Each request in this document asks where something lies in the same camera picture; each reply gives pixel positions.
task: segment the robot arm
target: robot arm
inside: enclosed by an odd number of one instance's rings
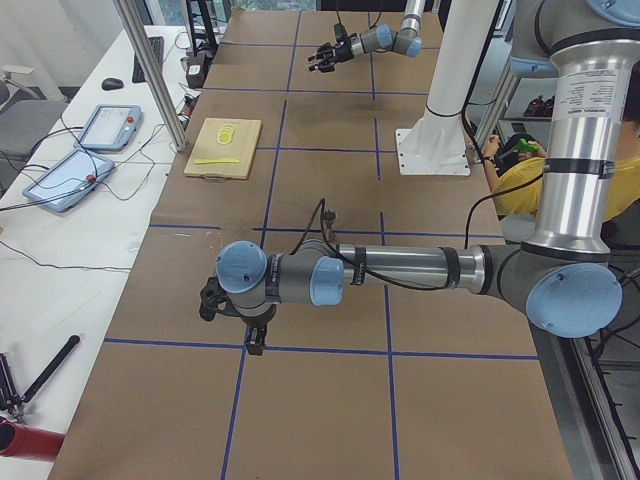
[[[383,24],[374,25],[362,33],[349,35],[342,23],[336,23],[333,27],[336,44],[331,45],[327,42],[318,47],[316,54],[308,58],[308,61],[312,62],[309,71],[333,72],[336,63],[346,62],[376,50],[396,52],[408,57],[418,56],[422,48],[420,23],[424,3],[425,0],[407,2],[399,32]]]
[[[325,235],[294,255],[267,256],[236,242],[220,253],[217,275],[201,292],[201,316],[240,317],[249,327],[248,351],[259,355],[278,303],[334,305],[345,281],[373,281],[491,295],[562,337],[606,326],[622,291],[606,267],[600,227],[630,73],[640,60],[640,6],[617,4],[623,9],[614,15],[608,7],[605,15],[600,0],[518,1],[516,15],[528,21],[516,24],[514,52],[536,61],[547,55],[560,77],[536,228],[521,245],[461,251],[333,246]]]

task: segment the blue joint cap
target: blue joint cap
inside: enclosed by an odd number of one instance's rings
[[[622,305],[622,287],[606,267],[574,263],[554,270],[529,293],[531,323],[564,338],[592,335],[607,326]]]
[[[344,281],[344,264],[342,260],[322,257],[313,267],[309,295],[311,303],[317,307],[338,305],[342,301],[342,282]]]
[[[640,3],[638,0],[587,0],[589,6],[601,17],[623,27],[640,27]]]
[[[405,55],[407,57],[415,58],[420,53],[421,48],[422,48],[422,38],[416,37],[413,39],[413,42],[411,42],[411,45],[409,45],[409,48],[407,48],[407,53],[405,53]]]
[[[386,23],[376,27],[376,37],[378,45],[382,48],[388,48],[393,44],[393,35],[391,35],[391,29]]]
[[[267,256],[255,243],[242,240],[222,249],[216,260],[220,286],[227,293],[244,293],[258,285],[267,271]]]
[[[558,70],[547,60],[511,57],[511,73],[520,78],[551,78]]]

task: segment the wooden board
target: wooden board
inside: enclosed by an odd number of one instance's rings
[[[231,142],[223,145],[217,141],[218,131],[224,125],[233,125]],[[184,169],[187,177],[225,177],[246,180],[251,170],[253,154],[260,136],[260,120],[238,118],[207,118],[202,125],[191,156]],[[197,160],[237,159],[238,163],[207,163],[197,165]]]

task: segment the silver tube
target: silver tube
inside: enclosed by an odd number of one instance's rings
[[[615,161],[631,69],[640,42],[608,40],[555,53],[560,72],[548,158]],[[545,173],[535,231],[525,243],[564,252],[607,255],[600,239],[610,179]]]
[[[398,282],[424,287],[443,287],[447,283],[449,265],[442,249],[413,247],[366,246],[367,269]],[[354,245],[340,245],[340,253],[355,259]],[[457,252],[460,262],[458,287],[478,293],[484,283],[484,255],[480,247]],[[353,277],[353,266],[345,262],[345,280]],[[372,275],[365,283],[384,283]]]
[[[187,145],[187,139],[174,110],[167,85],[162,78],[162,72],[151,51],[151,46],[149,45],[147,34],[142,25],[140,14],[133,0],[113,0],[113,4],[122,19],[122,25],[129,36],[133,51],[138,56],[140,65],[142,65],[145,78],[149,84],[153,98],[156,101],[158,110],[160,110],[160,115],[176,145],[176,150],[184,150]]]
[[[409,0],[404,9],[404,19],[400,28],[411,28],[420,32],[420,19],[424,13],[425,0]]]

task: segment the office chair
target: office chair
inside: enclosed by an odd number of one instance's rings
[[[38,98],[33,90],[11,78],[12,73],[28,75],[33,69],[11,65],[2,70],[0,105],[11,97],[7,83]],[[0,196],[18,176],[18,170],[29,159],[33,146],[49,132],[66,107],[63,102],[20,100],[0,113]]]

